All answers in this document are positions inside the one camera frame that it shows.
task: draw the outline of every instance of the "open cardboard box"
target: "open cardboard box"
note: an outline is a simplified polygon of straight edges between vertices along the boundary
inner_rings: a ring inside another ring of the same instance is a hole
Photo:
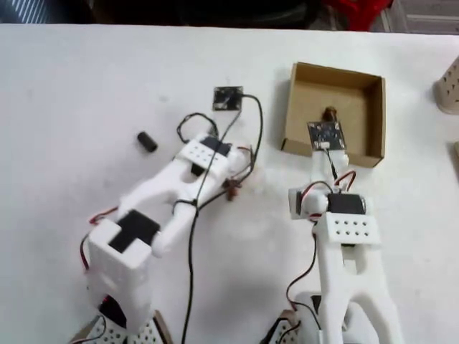
[[[336,108],[349,162],[375,167],[384,158],[386,95],[383,77],[314,64],[295,63],[290,81],[282,150],[311,156],[308,122]]]

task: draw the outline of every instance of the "white plastic housing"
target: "white plastic housing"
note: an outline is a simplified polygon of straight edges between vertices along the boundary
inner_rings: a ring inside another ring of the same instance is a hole
[[[366,313],[379,336],[380,344],[403,344],[397,308],[387,289],[374,218],[327,212],[313,230],[317,235],[321,276],[322,301],[318,313],[323,343],[343,344],[341,326],[352,301]],[[356,235],[356,231],[363,230],[367,230],[369,235]],[[342,244],[355,245],[355,273],[348,271],[343,263]]]
[[[214,152],[201,144],[200,138],[189,142],[155,177],[124,196],[118,207],[118,219],[152,199],[158,201],[158,204],[173,204],[178,199],[195,199],[205,172],[193,180],[191,166],[195,163],[203,169],[209,168]],[[228,156],[216,154],[202,187],[198,206],[220,191],[225,179],[247,165],[243,157],[242,152],[236,148],[231,148]],[[88,240],[90,268],[87,278],[94,306],[97,307],[106,295],[110,295],[126,316],[127,331],[138,333],[153,315],[150,273],[153,256],[161,257],[190,230],[195,212],[191,204],[177,203],[173,216],[155,234],[151,246],[135,239],[123,253],[110,246],[121,228],[107,219],[101,221],[90,233]]]

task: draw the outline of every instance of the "white tabletop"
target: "white tabletop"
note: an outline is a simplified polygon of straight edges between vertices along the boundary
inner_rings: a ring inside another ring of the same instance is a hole
[[[214,86],[243,85],[265,110],[257,175],[235,202],[199,217],[188,343],[258,343],[312,255],[311,225],[291,221],[287,202],[311,161],[279,151],[290,69],[302,61],[387,79],[386,158],[357,168],[355,190],[374,199],[406,343],[456,343],[459,177],[448,147],[459,117],[441,113],[430,88],[458,54],[459,38],[448,36],[0,26],[2,342],[64,343],[95,314],[78,254],[87,219],[170,161],[177,124],[209,113]],[[156,153],[139,151],[140,130]],[[255,141],[256,132],[245,100],[233,136]],[[178,342],[186,238],[152,273]],[[318,289],[316,267],[293,294]]]

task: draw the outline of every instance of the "black wire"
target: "black wire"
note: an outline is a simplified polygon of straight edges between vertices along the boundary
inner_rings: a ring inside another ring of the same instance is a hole
[[[330,166],[331,166],[331,173],[333,174],[333,179],[336,180],[338,179],[338,174],[336,172],[335,165],[333,164],[333,161],[331,160],[330,151],[328,149],[324,149],[323,151],[328,156],[328,161],[330,161]]]
[[[198,207],[198,201],[199,201],[199,195],[201,194],[202,187],[204,186],[204,183],[207,179],[207,176],[209,175],[210,168],[212,166],[212,163],[214,162],[215,155],[217,154],[217,151],[219,150],[220,146],[223,143],[224,138],[230,131],[231,127],[236,123],[236,120],[241,116],[241,112],[239,111],[236,116],[233,118],[231,123],[227,126],[227,129],[224,131],[222,137],[219,139],[219,143],[217,147],[214,149],[214,153],[212,157],[210,158],[209,166],[207,166],[207,170],[204,174],[204,177],[202,179],[201,185],[199,187],[198,193],[196,195],[196,198],[194,199],[194,206],[196,207],[196,212],[194,213],[194,218],[193,218],[193,223],[191,224],[191,230],[189,233],[189,240],[188,240],[188,268],[189,268],[189,294],[188,294],[188,305],[186,307],[186,316],[185,316],[185,322],[184,322],[184,329],[181,333],[181,343],[185,344],[186,342],[186,332],[188,330],[188,323],[189,323],[189,317],[191,314],[191,307],[193,305],[193,291],[194,291],[194,269],[193,269],[193,237],[194,237],[194,230],[196,228],[196,221],[199,215],[199,210],[202,207]]]
[[[296,310],[296,307],[295,307],[295,303],[299,303],[299,302],[294,302],[290,299],[290,296],[288,295],[288,292],[290,291],[290,288],[296,283],[298,282],[299,280],[301,280],[302,278],[306,277],[309,272],[311,272],[311,270],[313,269],[314,267],[314,264],[316,263],[316,256],[317,256],[317,237],[315,234],[313,234],[313,238],[314,238],[314,254],[313,254],[313,260],[311,262],[311,265],[309,265],[309,268],[303,273],[301,274],[300,276],[296,277],[292,282],[290,282],[290,284],[287,286],[287,290],[285,291],[285,296],[287,297],[287,300],[289,301],[290,305],[292,306],[292,308],[294,310]],[[317,320],[317,317],[316,317],[316,314],[314,312],[312,312],[312,310],[310,309],[311,313],[313,314],[314,316],[314,320],[316,321],[317,325],[319,326],[319,328],[321,328],[321,326],[319,325],[318,323],[318,320]]]
[[[258,135],[257,145],[256,145],[256,148],[255,148],[255,152],[253,154],[253,160],[252,160],[252,163],[251,163],[251,166],[250,166],[250,170],[249,170],[249,172],[247,172],[247,174],[245,176],[243,176],[240,179],[239,183],[244,181],[253,171],[253,168],[255,166],[255,161],[257,160],[257,157],[258,157],[258,151],[260,150],[262,134],[263,134],[263,110],[262,110],[260,101],[254,95],[243,95],[243,97],[251,98],[251,99],[255,100],[257,102],[257,104],[258,104],[258,110],[260,112],[260,132],[259,132],[259,135]],[[204,182],[206,181],[207,175],[209,174],[209,169],[210,169],[210,167],[212,165],[212,162],[214,161],[215,154],[219,150],[219,147],[221,146],[225,136],[228,134],[228,131],[230,131],[230,128],[235,124],[236,120],[239,118],[240,115],[241,115],[241,111],[238,112],[238,114],[235,116],[235,118],[232,120],[232,122],[227,126],[227,129],[223,133],[222,137],[219,139],[219,144],[217,145],[217,147],[214,150],[214,154],[210,159],[209,166],[208,166],[208,168],[206,170],[206,173],[204,174],[201,186],[199,187],[198,194],[197,194],[197,196],[196,196],[196,198],[194,200],[195,207],[196,207],[196,213],[195,213],[194,218],[193,218],[193,223],[191,224],[191,230],[190,230],[189,240],[188,240],[189,295],[188,295],[188,306],[187,306],[187,309],[186,309],[186,316],[185,316],[185,322],[184,322],[184,329],[183,329],[183,332],[181,334],[181,344],[185,344],[185,342],[186,342],[186,332],[188,330],[188,323],[189,323],[189,318],[190,318],[190,314],[191,314],[191,307],[193,305],[193,291],[194,291],[193,238],[194,238],[194,230],[196,228],[197,217],[199,215],[199,210],[203,209],[205,206],[207,206],[208,204],[213,202],[215,199],[217,199],[220,196],[224,195],[226,193],[226,190],[223,190],[222,192],[218,193],[216,196],[214,196],[211,199],[209,199],[208,201],[204,202],[199,208],[197,207],[197,200],[199,199],[199,195],[201,193],[202,186],[204,185]]]
[[[80,339],[80,340],[74,340],[74,341],[70,342],[70,344],[87,343],[87,342],[90,342],[90,341],[92,341],[92,340],[96,340],[96,339],[101,338],[101,337],[105,334],[105,331],[107,330],[107,320],[105,319],[105,317],[104,317],[103,315],[99,315],[99,318],[102,318],[102,320],[103,320],[103,331],[102,331],[101,334],[99,334],[97,337],[86,338],[86,339]]]
[[[250,98],[250,99],[253,99],[255,102],[257,102],[258,113],[260,115],[260,132],[258,133],[257,145],[255,146],[255,152],[253,154],[253,159],[252,159],[252,164],[250,166],[250,170],[241,179],[238,180],[238,184],[241,184],[245,179],[247,179],[250,176],[250,174],[252,174],[253,168],[255,167],[255,162],[257,161],[258,152],[260,150],[261,140],[262,140],[262,137],[263,137],[263,109],[261,107],[260,101],[254,95],[242,95],[242,97]],[[210,203],[212,203],[213,201],[215,201],[219,197],[225,195],[226,192],[227,192],[227,190],[225,189],[225,190],[217,193],[215,196],[213,196],[209,200],[205,201],[199,207],[199,209],[203,209],[205,206],[209,205]]]
[[[306,308],[309,309],[309,312],[311,312],[313,318],[314,318],[314,321],[316,321],[316,324],[317,324],[317,327],[319,330],[322,330],[321,328],[321,324],[318,323],[318,320],[317,320],[317,316],[316,316],[316,312],[313,311],[313,309],[311,307],[309,307],[306,303],[302,303],[302,302],[296,302],[296,301],[293,301],[293,303],[295,305],[300,305],[300,306],[304,306]]]
[[[212,163],[214,162],[214,158],[218,152],[218,150],[220,149],[220,146],[223,144],[223,140],[224,138],[226,137],[226,135],[228,134],[228,132],[230,131],[231,127],[236,123],[237,119],[241,116],[241,113],[242,111],[240,110],[237,115],[232,119],[231,123],[227,126],[227,129],[224,131],[222,137],[219,139],[219,142],[217,144],[217,147],[215,147],[214,149],[214,153],[212,154],[212,157],[210,158],[210,162],[209,162],[209,166],[207,167],[207,170],[204,174],[204,177],[202,179],[202,182],[201,182],[201,185],[199,186],[199,190],[198,190],[198,193],[196,195],[196,200],[198,201],[199,200],[199,195],[201,194],[201,191],[202,191],[202,187],[204,186],[204,182],[206,181],[206,178],[207,176],[209,175],[209,171],[210,171],[210,166],[212,165]]]
[[[210,134],[213,135],[213,136],[217,136],[217,137],[219,136],[217,124],[213,121],[213,119],[209,118],[204,113],[191,113],[191,114],[185,116],[185,118],[183,120],[181,120],[180,124],[177,126],[177,135],[179,136],[180,140],[183,143],[188,143],[189,140],[184,139],[183,135],[181,134],[181,127],[182,127],[183,124],[185,124],[186,122],[188,122],[190,119],[192,119],[195,116],[200,116],[200,117],[203,117],[204,119],[206,119],[210,123],[210,125],[212,126],[212,130],[211,130]]]
[[[276,343],[281,344],[281,343],[282,343],[282,339],[284,339],[284,337],[285,337],[288,333],[290,333],[290,332],[296,330],[297,328],[299,328],[300,325],[301,325],[301,320],[298,321],[298,324],[296,324],[296,325],[293,326],[292,328],[289,328],[288,330],[286,330],[286,331],[280,336],[279,340],[276,341]]]
[[[185,344],[186,341],[186,332],[188,330],[189,316],[191,314],[191,306],[193,305],[193,292],[194,292],[194,269],[193,269],[193,237],[194,237],[194,228],[196,227],[196,221],[198,219],[198,208],[196,208],[196,213],[194,214],[193,223],[191,224],[191,231],[189,232],[188,240],[188,268],[189,268],[189,294],[188,294],[188,305],[186,306],[186,316],[184,329],[181,333],[181,344]]]

